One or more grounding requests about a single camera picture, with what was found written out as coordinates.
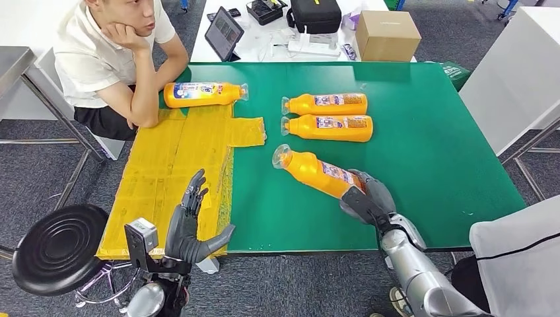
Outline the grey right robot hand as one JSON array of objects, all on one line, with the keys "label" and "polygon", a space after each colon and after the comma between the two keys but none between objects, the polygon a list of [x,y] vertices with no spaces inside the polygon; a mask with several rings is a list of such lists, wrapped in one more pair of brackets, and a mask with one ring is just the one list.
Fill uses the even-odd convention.
[{"label": "grey right robot hand", "polygon": [[[396,204],[389,192],[388,188],[380,181],[371,176],[370,174],[356,170],[350,169],[350,173],[354,174],[363,186],[363,192],[365,195],[373,202],[377,207],[379,207],[379,213],[382,213],[385,218],[389,219],[391,215],[396,213]],[[373,224],[373,218],[363,219],[360,214],[358,214],[351,206],[346,204],[343,200],[339,200],[339,206],[343,212],[348,214],[350,217],[360,221],[363,224]]]}]

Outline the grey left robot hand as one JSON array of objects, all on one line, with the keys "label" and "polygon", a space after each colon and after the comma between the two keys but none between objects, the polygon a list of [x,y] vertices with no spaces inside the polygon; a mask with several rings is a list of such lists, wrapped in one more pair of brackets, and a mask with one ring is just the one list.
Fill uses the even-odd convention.
[{"label": "grey left robot hand", "polygon": [[197,238],[198,216],[201,203],[207,188],[203,188],[206,181],[205,170],[198,170],[191,178],[181,201],[174,209],[168,232],[164,255],[185,261],[189,264],[197,264],[210,256],[213,252],[229,243],[236,228],[229,224],[223,231],[208,240]]}]

